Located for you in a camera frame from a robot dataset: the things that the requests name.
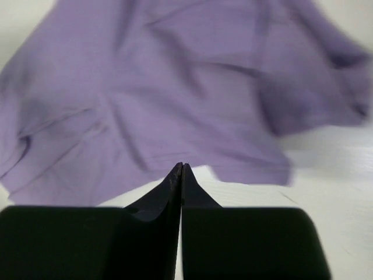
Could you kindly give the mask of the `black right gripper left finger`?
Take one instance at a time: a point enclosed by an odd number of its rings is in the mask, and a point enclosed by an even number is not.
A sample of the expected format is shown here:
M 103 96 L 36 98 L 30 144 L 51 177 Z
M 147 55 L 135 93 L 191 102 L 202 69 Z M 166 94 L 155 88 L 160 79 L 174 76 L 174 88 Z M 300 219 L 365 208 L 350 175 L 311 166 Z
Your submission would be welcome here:
M 182 164 L 119 207 L 8 206 L 2 279 L 173 279 Z

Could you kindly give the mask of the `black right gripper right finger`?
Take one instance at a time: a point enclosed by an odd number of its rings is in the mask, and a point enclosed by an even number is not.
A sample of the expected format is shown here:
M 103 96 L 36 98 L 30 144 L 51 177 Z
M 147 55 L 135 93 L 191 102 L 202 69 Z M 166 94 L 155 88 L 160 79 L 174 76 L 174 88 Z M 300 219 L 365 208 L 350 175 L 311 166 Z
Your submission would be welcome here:
M 184 279 L 330 279 L 316 227 L 302 209 L 225 208 L 183 166 Z

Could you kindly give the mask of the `purple t-shirt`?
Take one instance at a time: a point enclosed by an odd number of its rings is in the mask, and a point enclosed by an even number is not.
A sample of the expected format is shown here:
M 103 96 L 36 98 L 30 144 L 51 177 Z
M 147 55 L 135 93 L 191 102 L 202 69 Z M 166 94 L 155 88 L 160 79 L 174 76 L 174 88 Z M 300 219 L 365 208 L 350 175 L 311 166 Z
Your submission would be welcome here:
M 1 183 L 96 206 L 188 162 L 284 186 L 278 137 L 363 123 L 370 64 L 313 1 L 58 1 L 1 72 Z

